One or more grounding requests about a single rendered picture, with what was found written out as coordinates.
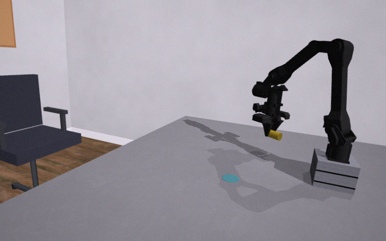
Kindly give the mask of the yellow cylinder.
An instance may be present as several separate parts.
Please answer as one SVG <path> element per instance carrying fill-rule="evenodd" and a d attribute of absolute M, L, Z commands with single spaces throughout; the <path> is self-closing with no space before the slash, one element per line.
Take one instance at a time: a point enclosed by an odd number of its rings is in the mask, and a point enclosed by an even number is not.
<path fill-rule="evenodd" d="M 276 132 L 276 131 L 270 130 L 268 137 L 270 137 L 270 138 L 273 138 L 273 139 L 276 139 L 276 140 L 280 141 L 280 140 L 281 140 L 281 138 L 282 138 L 282 133 L 279 133 L 279 132 Z"/>

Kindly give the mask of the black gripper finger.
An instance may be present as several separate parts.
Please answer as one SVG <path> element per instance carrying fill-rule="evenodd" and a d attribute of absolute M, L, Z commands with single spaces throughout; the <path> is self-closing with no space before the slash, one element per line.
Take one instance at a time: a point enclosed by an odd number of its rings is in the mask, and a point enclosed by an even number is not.
<path fill-rule="evenodd" d="M 262 124 L 262 125 L 263 125 L 263 128 L 264 128 L 264 134 L 265 134 L 266 137 L 268 137 L 269 132 L 270 132 L 272 126 L 273 126 L 273 122 L 265 123 L 265 124 Z"/>
<path fill-rule="evenodd" d="M 271 122 L 273 122 L 273 126 L 272 126 L 271 130 L 276 131 L 278 129 L 278 127 L 281 125 L 281 123 L 283 122 L 283 120 L 272 119 Z"/>

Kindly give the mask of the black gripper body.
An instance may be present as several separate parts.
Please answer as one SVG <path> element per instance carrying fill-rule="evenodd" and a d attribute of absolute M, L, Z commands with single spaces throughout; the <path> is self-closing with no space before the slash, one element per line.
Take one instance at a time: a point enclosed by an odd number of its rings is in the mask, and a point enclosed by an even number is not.
<path fill-rule="evenodd" d="M 290 114 L 288 112 L 280 110 L 280 107 L 283 106 L 283 103 L 281 103 L 281 101 L 267 100 L 265 104 L 266 104 L 265 113 L 254 114 L 252 117 L 253 121 L 265 124 L 265 123 L 271 123 L 272 119 L 279 121 L 281 120 L 281 117 L 283 117 L 284 119 L 290 118 Z"/>

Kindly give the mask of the cyan circle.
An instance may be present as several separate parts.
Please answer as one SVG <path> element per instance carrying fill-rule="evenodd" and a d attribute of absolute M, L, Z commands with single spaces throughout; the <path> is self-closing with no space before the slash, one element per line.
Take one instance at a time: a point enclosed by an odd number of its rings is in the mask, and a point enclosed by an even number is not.
<path fill-rule="evenodd" d="M 222 176 L 222 179 L 226 182 L 235 183 L 239 181 L 239 177 L 232 174 L 225 174 Z"/>

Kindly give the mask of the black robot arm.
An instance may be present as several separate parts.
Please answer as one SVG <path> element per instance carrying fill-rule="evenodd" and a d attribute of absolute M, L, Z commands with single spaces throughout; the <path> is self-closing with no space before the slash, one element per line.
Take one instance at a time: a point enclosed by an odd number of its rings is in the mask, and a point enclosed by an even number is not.
<path fill-rule="evenodd" d="M 286 83 L 294 71 L 319 52 L 327 52 L 332 67 L 332 86 L 331 110 L 329 115 L 324 116 L 323 125 L 330 142 L 327 144 L 326 157 L 329 161 L 345 164 L 350 164 L 351 143 L 357 138 L 351 130 L 350 118 L 346 110 L 348 66 L 352 59 L 353 50 L 353 44 L 343 39 L 312 40 L 284 65 L 271 70 L 263 82 L 257 81 L 252 88 L 254 96 L 267 98 L 271 101 L 281 101 L 282 92 L 288 91 L 288 89 L 285 85 L 277 85 Z M 271 87 L 272 85 L 274 86 Z"/>

